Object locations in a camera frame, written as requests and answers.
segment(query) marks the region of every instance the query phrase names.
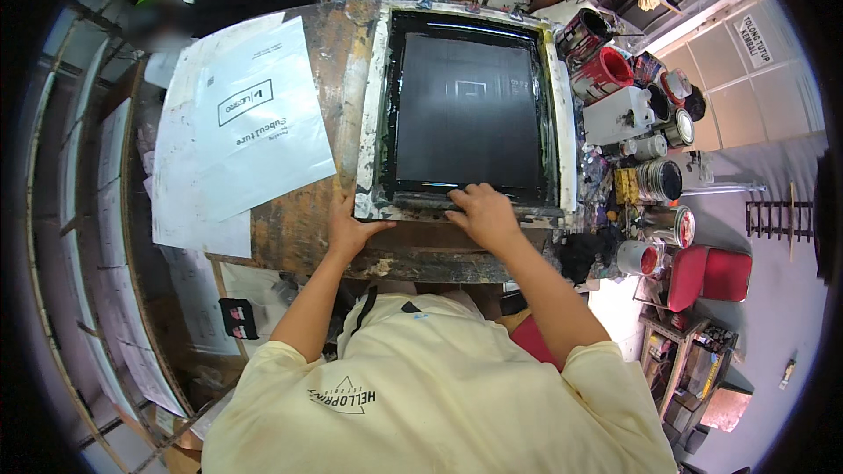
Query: sign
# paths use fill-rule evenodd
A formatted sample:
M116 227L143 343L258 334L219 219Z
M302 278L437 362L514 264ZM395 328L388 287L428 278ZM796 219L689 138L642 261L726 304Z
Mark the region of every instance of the sign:
M735 22L734 26L754 68L761 68L773 62L770 47L767 46L764 37L761 36L758 25L755 24L751 15L744 16L740 22Z

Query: screen printing frame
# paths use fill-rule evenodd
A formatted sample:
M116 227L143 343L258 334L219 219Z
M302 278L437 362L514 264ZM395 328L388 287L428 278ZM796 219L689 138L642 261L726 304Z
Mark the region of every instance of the screen printing frame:
M552 26L546 20L525 16L513 20L508 13L482 8L470 13L464 5L433 3L430 10L419 10L415 2L390 0L381 3L374 26L373 54L369 64L368 83L364 100L364 115L357 158L357 186L354 216L362 219L396 219L413 221L442 221L443 211L456 208L444 194L398 192L387 196L381 179L382 165L387 161L389 146L389 70L391 50L389 36L395 11L440 13L463 16L479 22L495 22L537 32L539 58L549 87L545 90L541 107L546 111L550 127L555 132L555 167L558 169L558 188L552 200L537 206L515 204L516 215L523 227L563 228L576 210L576 131L573 116L573 97L568 72L556 55Z

